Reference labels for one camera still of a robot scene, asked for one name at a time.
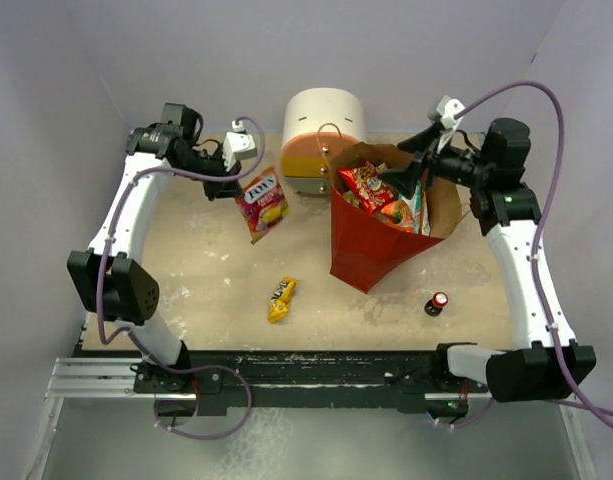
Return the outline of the teal Fox's candy bag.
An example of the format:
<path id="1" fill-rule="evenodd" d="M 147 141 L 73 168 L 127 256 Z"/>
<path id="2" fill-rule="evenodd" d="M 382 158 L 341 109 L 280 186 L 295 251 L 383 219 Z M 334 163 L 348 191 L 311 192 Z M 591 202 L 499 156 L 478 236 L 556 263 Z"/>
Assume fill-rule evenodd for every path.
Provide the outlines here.
<path id="1" fill-rule="evenodd" d="M 428 217 L 428 206 L 425 189 L 421 181 L 418 181 L 415 192 L 411 199 L 402 198 L 406 204 L 412 218 L 412 231 L 415 234 L 429 236 L 431 231 Z"/>

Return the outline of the red noodle snack packet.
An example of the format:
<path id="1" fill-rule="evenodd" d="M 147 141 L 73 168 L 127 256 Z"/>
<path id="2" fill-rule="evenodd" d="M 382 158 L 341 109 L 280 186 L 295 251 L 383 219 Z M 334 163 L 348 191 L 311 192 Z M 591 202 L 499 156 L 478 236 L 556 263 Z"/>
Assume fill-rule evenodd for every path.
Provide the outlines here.
<path id="1" fill-rule="evenodd" d="M 338 174 L 369 214 L 397 200 L 394 191 L 380 179 L 377 167 L 367 160 L 358 167 L 340 168 Z"/>

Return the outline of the orange Fox's candy bag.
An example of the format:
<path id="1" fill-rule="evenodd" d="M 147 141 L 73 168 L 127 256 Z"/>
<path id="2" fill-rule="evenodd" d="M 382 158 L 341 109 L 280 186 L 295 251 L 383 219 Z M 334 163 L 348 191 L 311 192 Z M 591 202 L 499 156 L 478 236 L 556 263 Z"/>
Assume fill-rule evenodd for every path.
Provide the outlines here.
<path id="1" fill-rule="evenodd" d="M 415 233 L 415 219 L 410 207 L 404 200 L 396 200 L 385 205 L 379 212 L 378 217 L 387 225 L 408 232 Z"/>

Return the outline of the colourful candy packet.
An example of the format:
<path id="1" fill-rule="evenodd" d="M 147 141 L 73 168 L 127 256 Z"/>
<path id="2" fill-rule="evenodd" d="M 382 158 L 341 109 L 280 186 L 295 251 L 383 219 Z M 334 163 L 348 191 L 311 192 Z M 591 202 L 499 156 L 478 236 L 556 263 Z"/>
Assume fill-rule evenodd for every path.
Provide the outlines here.
<path id="1" fill-rule="evenodd" d="M 261 240 L 290 213 L 274 167 L 266 168 L 255 177 L 235 202 L 247 224 L 252 244 Z"/>

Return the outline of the red paper bag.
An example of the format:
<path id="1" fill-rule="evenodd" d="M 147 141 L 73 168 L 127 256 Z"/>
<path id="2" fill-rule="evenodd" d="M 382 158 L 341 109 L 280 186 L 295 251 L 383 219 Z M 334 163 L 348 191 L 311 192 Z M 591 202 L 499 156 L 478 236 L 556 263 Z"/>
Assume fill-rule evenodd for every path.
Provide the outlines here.
<path id="1" fill-rule="evenodd" d="M 462 221 L 462 204 L 454 184 L 436 179 L 426 191 L 430 234 L 391 227 L 342 196 L 348 186 L 338 170 L 359 167 L 365 160 L 400 167 L 408 163 L 409 156 L 392 144 L 358 142 L 329 160 L 330 274 L 367 293 L 399 265 L 449 238 Z"/>

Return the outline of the large gold snack bag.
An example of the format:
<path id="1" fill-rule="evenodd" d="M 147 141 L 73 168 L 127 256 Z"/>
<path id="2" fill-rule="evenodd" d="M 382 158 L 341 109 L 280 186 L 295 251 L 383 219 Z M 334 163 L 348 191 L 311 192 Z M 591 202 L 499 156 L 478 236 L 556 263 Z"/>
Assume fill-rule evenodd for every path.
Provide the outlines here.
<path id="1" fill-rule="evenodd" d="M 363 211 L 366 211 L 363 199 L 361 197 L 358 197 L 352 190 L 348 190 L 342 193 L 342 198 L 350 205 L 359 208 Z"/>

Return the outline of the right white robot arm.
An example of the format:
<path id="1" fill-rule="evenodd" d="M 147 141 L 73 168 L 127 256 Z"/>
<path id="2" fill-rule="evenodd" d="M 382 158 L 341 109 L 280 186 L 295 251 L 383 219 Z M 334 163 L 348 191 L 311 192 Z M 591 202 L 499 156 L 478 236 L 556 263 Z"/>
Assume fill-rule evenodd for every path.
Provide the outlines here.
<path id="1" fill-rule="evenodd" d="M 596 365 L 592 347 L 579 345 L 550 277 L 535 193 L 522 181 L 531 148 L 529 127 L 515 119 L 492 121 L 480 149 L 451 146 L 439 123 L 398 143 L 407 156 L 380 178 L 404 197 L 417 183 L 446 180 L 470 191 L 470 208 L 499 264 L 514 325 L 511 351 L 473 343 L 438 347 L 432 383 L 453 391 L 465 379 L 486 386 L 499 403 L 569 397 Z"/>

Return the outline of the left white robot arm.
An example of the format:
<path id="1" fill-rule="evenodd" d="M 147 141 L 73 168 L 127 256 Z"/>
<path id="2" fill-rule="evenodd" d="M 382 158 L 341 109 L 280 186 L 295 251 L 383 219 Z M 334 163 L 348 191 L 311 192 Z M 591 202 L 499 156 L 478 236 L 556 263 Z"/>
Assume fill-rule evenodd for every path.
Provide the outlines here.
<path id="1" fill-rule="evenodd" d="M 190 355 L 183 340 L 158 311 L 160 289 L 142 266 L 148 229 L 162 194 L 175 176 L 199 181 L 210 200 L 232 198 L 241 158 L 257 154 L 242 119 L 214 152 L 198 149 L 202 116 L 182 104 L 168 103 L 159 121 L 134 129 L 126 142 L 121 181 L 110 210 L 85 250 L 74 250 L 67 270 L 86 311 L 97 317 L 103 345 L 126 334 L 157 381 L 170 392 L 188 387 Z"/>

